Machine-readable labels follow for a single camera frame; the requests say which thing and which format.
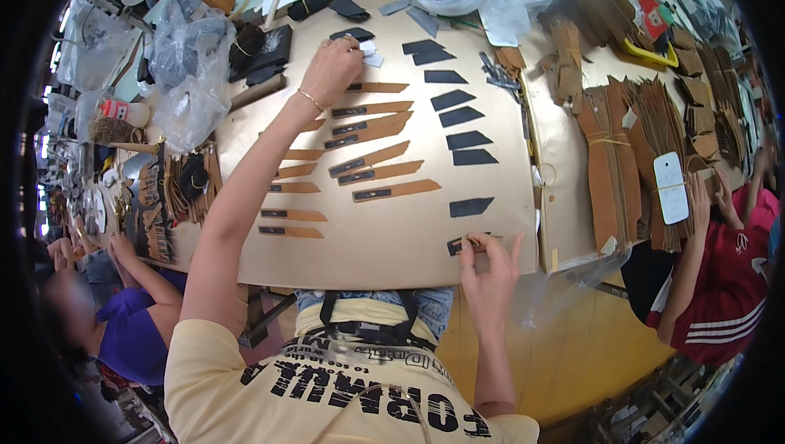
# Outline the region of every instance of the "white glue bottle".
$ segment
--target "white glue bottle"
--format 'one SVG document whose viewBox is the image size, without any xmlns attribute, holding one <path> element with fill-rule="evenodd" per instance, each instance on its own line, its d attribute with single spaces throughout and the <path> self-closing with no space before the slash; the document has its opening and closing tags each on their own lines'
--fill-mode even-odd
<svg viewBox="0 0 785 444">
<path fill-rule="evenodd" d="M 133 127 L 144 127 L 150 122 L 150 107 L 144 103 L 125 103 L 119 100 L 106 99 L 98 108 L 103 118 L 126 121 Z"/>
</svg>

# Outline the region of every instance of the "tile floor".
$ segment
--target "tile floor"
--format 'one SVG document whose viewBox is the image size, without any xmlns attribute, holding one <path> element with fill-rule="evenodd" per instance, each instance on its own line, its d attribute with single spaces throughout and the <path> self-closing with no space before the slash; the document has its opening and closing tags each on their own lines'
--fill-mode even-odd
<svg viewBox="0 0 785 444">
<path fill-rule="evenodd" d="M 621 275 L 606 282 L 621 285 Z M 538 314 L 535 327 L 511 321 L 507 329 L 518 412 L 543 427 L 618 394 L 673 354 L 625 300 L 582 289 L 562 303 L 567 306 L 557 313 Z M 518 304 L 513 317 L 523 318 L 526 304 Z M 279 317 L 284 340 L 294 335 L 296 316 L 292 306 Z M 474 400 L 477 339 L 460 289 L 437 356 L 466 401 Z"/>
</svg>

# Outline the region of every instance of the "woman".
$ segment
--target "woman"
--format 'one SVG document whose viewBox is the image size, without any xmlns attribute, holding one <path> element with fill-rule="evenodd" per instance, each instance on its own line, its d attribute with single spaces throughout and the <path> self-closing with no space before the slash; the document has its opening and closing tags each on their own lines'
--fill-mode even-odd
<svg viewBox="0 0 785 444">
<path fill-rule="evenodd" d="M 756 160 L 757 176 L 765 166 Z M 657 337 L 691 359 L 720 366 L 750 342 L 769 292 L 769 230 L 774 222 L 768 200 L 751 187 L 743 204 L 718 170 L 717 201 L 723 223 L 710 220 L 711 202 L 698 175 L 688 177 L 695 233 L 682 253 L 637 245 L 622 277 L 633 312 Z M 747 191 L 737 194 L 747 195 Z M 734 204 L 742 209 L 742 221 Z"/>
<path fill-rule="evenodd" d="M 351 37 L 323 42 L 299 90 L 237 164 L 207 214 L 164 384 L 166 414 L 182 444 L 537 440 L 537 423 L 515 414 L 504 338 L 520 236 L 508 253 L 488 234 L 469 235 L 490 258 L 491 271 L 483 274 L 462 241 L 456 272 L 479 341 L 474 408 L 433 353 L 449 319 L 450 288 L 426 289 L 428 299 L 419 289 L 300 292 L 296 337 L 250 367 L 240 356 L 242 244 L 289 146 L 359 76 L 358 49 Z"/>
<path fill-rule="evenodd" d="M 58 272 L 70 268 L 83 274 L 93 292 L 96 309 L 101 309 L 112 297 L 123 290 L 123 276 L 127 272 L 119 265 L 111 249 L 102 249 L 94 245 L 84 233 L 81 219 L 77 216 L 76 224 L 79 238 L 73 245 L 68 238 L 60 238 L 46 247 L 49 253 L 49 267 Z M 43 280 L 49 279 L 46 274 Z"/>
<path fill-rule="evenodd" d="M 83 274 L 61 269 L 43 288 L 45 321 L 65 357 L 87 355 L 128 380 L 159 386 L 182 294 L 136 256 L 128 238 L 113 233 L 109 254 L 127 273 L 123 291 L 96 313 Z"/>
</svg>

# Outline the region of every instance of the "workshop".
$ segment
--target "workshop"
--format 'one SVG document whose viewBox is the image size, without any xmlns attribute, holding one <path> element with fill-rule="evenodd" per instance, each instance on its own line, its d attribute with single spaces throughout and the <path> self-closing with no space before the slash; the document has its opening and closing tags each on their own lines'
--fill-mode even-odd
<svg viewBox="0 0 785 444">
<path fill-rule="evenodd" d="M 14 231 L 79 442 L 686 442 L 757 342 L 738 0 L 48 2 Z"/>
</svg>

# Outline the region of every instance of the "yellow tray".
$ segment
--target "yellow tray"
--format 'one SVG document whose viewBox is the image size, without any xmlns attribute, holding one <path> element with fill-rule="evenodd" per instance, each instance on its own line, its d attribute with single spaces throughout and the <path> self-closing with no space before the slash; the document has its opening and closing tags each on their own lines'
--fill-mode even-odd
<svg viewBox="0 0 785 444">
<path fill-rule="evenodd" d="M 662 57 L 660 54 L 649 52 L 645 49 L 633 45 L 633 43 L 630 42 L 630 39 L 628 38 L 624 39 L 624 44 L 622 45 L 622 48 L 624 52 L 628 54 L 642 57 L 656 64 L 662 64 L 664 66 L 672 66 L 672 67 L 679 66 L 679 59 L 678 57 L 676 57 L 676 52 L 673 50 L 673 46 L 671 45 L 670 42 L 668 42 L 668 57 L 666 58 Z"/>
</svg>

